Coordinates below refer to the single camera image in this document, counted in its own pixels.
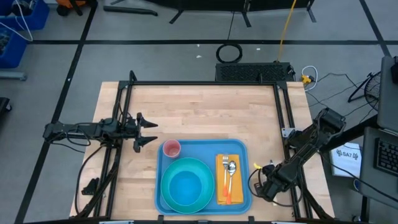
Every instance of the yellow napkin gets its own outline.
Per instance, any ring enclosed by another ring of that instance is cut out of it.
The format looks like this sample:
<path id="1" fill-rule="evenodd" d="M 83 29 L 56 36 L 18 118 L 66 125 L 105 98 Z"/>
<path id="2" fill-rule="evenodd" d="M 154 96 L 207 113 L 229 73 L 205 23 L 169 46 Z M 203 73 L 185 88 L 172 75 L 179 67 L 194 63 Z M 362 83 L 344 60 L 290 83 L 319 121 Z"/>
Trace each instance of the yellow napkin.
<path id="1" fill-rule="evenodd" d="M 231 202 L 233 205 L 243 203 L 242 175 L 239 155 L 228 155 L 228 162 L 235 161 L 236 172 L 232 175 Z M 223 195 L 224 187 L 224 165 L 223 155 L 216 156 L 216 184 L 217 204 L 226 205 L 226 196 Z M 229 172 L 226 172 L 226 184 L 229 187 Z"/>

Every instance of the wooden tabletop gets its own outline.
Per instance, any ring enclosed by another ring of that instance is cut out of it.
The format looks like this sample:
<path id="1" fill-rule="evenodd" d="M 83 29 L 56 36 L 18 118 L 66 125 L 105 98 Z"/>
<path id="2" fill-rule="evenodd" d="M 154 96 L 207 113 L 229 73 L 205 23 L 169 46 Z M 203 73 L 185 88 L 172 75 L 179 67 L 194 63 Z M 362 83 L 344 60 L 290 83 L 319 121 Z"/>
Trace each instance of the wooden tabletop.
<path id="1" fill-rule="evenodd" d="M 94 122 L 111 117 L 117 86 L 117 82 L 102 84 Z M 306 128 L 312 120 L 303 85 L 288 83 L 288 88 L 296 128 Z M 288 126 L 281 91 L 280 98 Z M 248 149 L 250 172 L 254 170 L 254 162 L 266 165 L 272 159 L 277 164 L 284 159 L 271 86 L 134 86 L 129 112 L 134 117 L 141 112 L 146 120 L 157 123 L 159 127 L 143 129 L 142 135 L 158 136 L 158 139 L 146 145 L 141 153 L 135 153 L 132 149 L 133 140 L 124 141 L 112 219 L 157 219 L 159 212 L 154 203 L 156 159 L 160 144 L 167 139 L 239 139 Z M 95 143 L 87 147 L 84 160 L 97 147 Z M 92 178 L 100 176 L 104 152 L 105 149 L 101 150 L 87 163 L 81 175 L 80 190 Z M 304 171 L 309 191 L 325 211 L 334 216 L 320 156 L 313 156 L 304 165 Z M 107 196 L 108 193 L 103 199 L 101 214 L 104 214 Z M 90 198 L 79 194 L 80 210 Z M 279 193 L 276 200 L 284 204 L 292 203 L 288 192 Z M 304 217 L 302 204 L 300 210 Z M 294 219 L 292 212 L 292 208 L 279 207 L 253 197 L 251 209 L 243 215 L 184 215 L 165 217 L 165 220 L 244 221 L 252 215 L 256 221 L 288 221 Z"/>

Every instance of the silver spoon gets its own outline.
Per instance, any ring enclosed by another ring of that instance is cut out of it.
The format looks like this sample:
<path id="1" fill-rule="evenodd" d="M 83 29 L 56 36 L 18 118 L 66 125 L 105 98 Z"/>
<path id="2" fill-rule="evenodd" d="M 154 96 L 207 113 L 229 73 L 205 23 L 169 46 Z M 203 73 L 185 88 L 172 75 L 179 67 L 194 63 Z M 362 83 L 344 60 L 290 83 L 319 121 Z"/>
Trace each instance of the silver spoon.
<path id="1" fill-rule="evenodd" d="M 236 163 L 235 161 L 231 161 L 228 164 L 228 172 L 229 172 L 229 189 L 228 189 L 228 196 L 226 198 L 226 204 L 231 205 L 231 188 L 232 188 L 232 175 L 236 172 Z"/>

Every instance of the blue tray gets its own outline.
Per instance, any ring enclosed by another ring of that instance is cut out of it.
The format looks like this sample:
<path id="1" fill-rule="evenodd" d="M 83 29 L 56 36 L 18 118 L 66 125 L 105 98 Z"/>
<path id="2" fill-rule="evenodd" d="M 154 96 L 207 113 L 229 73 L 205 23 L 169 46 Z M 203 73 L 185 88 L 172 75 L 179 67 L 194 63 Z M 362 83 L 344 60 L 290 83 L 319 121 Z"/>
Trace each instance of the blue tray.
<path id="1" fill-rule="evenodd" d="M 3 54 L 0 54 L 0 68 L 16 68 L 22 60 L 27 41 L 14 32 L 11 32 L 9 29 L 2 28 L 0 25 L 0 34 L 4 32 L 10 35 L 10 39 L 6 45 L 5 51 Z"/>
<path id="2" fill-rule="evenodd" d="M 181 152 L 178 158 L 191 157 L 204 162 L 216 178 L 216 155 L 238 154 L 241 165 L 243 180 L 243 203 L 239 205 L 218 205 L 216 191 L 210 203 L 199 212 L 191 215 L 237 215 L 248 211 L 251 207 L 252 197 L 245 180 L 249 178 L 248 152 L 243 142 L 237 139 L 214 139 L 214 140 L 178 140 L 181 144 Z M 160 181 L 166 168 L 175 160 L 164 155 L 160 145 L 157 154 L 156 184 L 155 184 L 155 206 L 164 215 L 186 215 L 172 210 L 164 201 L 160 192 Z"/>

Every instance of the pink cup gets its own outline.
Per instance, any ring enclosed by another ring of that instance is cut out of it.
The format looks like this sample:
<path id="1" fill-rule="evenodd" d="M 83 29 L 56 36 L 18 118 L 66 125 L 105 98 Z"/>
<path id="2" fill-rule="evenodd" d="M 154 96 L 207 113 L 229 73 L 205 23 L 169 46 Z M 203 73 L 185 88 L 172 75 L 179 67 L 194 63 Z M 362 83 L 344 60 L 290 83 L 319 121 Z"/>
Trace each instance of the pink cup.
<path id="1" fill-rule="evenodd" d="M 163 144 L 163 153 L 170 158 L 177 158 L 180 155 L 181 145 L 177 140 L 167 140 Z"/>

